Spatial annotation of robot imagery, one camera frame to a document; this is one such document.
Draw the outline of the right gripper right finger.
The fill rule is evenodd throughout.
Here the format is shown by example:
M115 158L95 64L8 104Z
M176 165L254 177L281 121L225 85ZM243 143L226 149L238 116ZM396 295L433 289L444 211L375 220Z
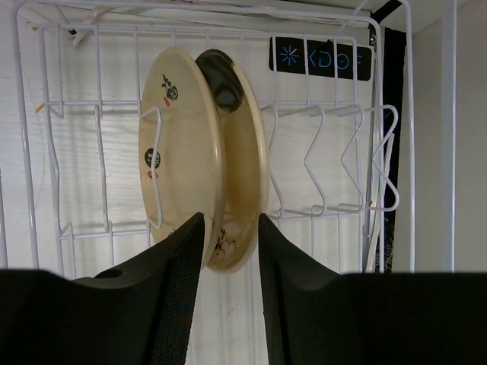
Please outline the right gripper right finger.
M271 364L484 364L483 273L341 275L259 216Z

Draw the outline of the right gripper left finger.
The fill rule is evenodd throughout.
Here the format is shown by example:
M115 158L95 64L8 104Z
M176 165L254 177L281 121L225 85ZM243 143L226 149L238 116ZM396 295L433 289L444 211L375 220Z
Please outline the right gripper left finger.
M3 364L183 364L196 303L205 221L89 278L1 272Z

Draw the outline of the cream yellow plate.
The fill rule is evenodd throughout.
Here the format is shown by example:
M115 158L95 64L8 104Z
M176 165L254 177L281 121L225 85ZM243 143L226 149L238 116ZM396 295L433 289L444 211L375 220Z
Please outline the cream yellow plate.
M225 149L206 79L182 49L165 49L148 72L138 124L138 163L153 240L165 240L201 212L201 266L207 266L223 217Z

